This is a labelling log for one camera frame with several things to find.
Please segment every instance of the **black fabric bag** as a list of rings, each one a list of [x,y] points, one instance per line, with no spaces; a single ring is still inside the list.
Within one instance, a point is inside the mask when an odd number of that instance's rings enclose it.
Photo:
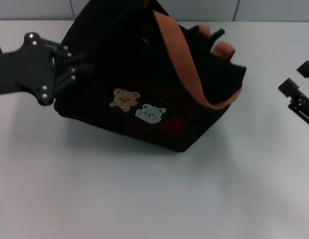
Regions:
[[[185,151],[238,97],[245,67],[223,30],[178,26],[155,1],[91,0],[62,44],[88,54],[92,75],[56,99],[67,118]]]

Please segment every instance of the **bear patch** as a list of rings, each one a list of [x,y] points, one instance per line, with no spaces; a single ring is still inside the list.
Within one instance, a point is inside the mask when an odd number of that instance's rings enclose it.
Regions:
[[[115,99],[110,103],[111,107],[119,106],[124,112],[128,112],[130,107],[136,106],[136,99],[140,97],[138,92],[130,92],[122,89],[115,89]]]
[[[142,110],[137,110],[136,116],[148,123],[158,123],[161,121],[161,116],[165,112],[165,108],[158,108],[149,104],[144,104]]]

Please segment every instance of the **white table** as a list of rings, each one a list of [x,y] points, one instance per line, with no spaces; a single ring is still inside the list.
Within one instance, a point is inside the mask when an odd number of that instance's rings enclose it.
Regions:
[[[70,21],[0,21],[4,51]],[[182,23],[189,27],[194,23]],[[309,60],[309,23],[223,27],[242,95],[185,153],[0,96],[0,239],[309,239],[309,126],[277,87]]]

